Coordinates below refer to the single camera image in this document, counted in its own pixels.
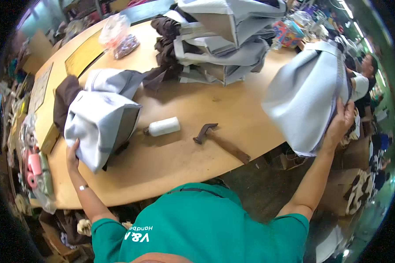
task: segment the hammer head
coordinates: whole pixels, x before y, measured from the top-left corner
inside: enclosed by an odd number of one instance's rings
[[[207,123],[207,124],[205,124],[205,125],[202,127],[202,129],[200,129],[199,135],[198,135],[197,137],[193,138],[193,140],[195,141],[195,143],[197,143],[197,144],[202,144],[202,139],[203,139],[203,137],[204,137],[206,131],[207,131],[209,128],[213,128],[213,127],[216,127],[216,126],[218,126],[218,123]]]

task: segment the wall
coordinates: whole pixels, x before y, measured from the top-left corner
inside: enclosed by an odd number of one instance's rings
[[[64,20],[63,13],[58,5],[58,0],[48,0],[48,7],[41,1],[35,7],[35,12],[38,14],[38,20],[34,15],[30,15],[25,22],[22,24],[19,30],[26,37],[32,37],[37,29],[41,29],[44,34],[47,33],[48,29],[52,28],[57,30],[60,23]],[[70,4],[72,0],[64,0],[63,6]]]

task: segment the white shirt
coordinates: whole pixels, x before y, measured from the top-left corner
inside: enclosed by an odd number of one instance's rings
[[[369,79],[358,72],[353,72],[356,75],[355,77],[353,77],[356,88],[353,90],[352,99],[353,101],[357,101],[364,97],[369,91]]]

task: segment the man in white shirt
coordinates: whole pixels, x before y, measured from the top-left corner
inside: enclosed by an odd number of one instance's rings
[[[351,77],[351,83],[353,84],[353,101],[357,101],[364,97],[373,87],[369,85],[369,79],[374,78],[377,73],[377,60],[371,54],[366,55],[361,63],[361,70],[362,72],[358,73],[347,68],[347,72],[353,75]]]

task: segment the hammer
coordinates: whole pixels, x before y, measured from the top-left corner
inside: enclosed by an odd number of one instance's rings
[[[206,137],[210,138],[214,142],[216,142],[222,149],[229,152],[231,155],[236,157],[238,160],[242,161],[243,164],[247,164],[250,161],[250,156],[244,153],[242,150],[238,149],[236,145],[232,142],[225,140],[214,133],[212,130],[213,127],[218,126],[218,123],[208,123],[205,124],[197,137],[193,138],[195,143],[202,144],[202,139],[206,135]]]

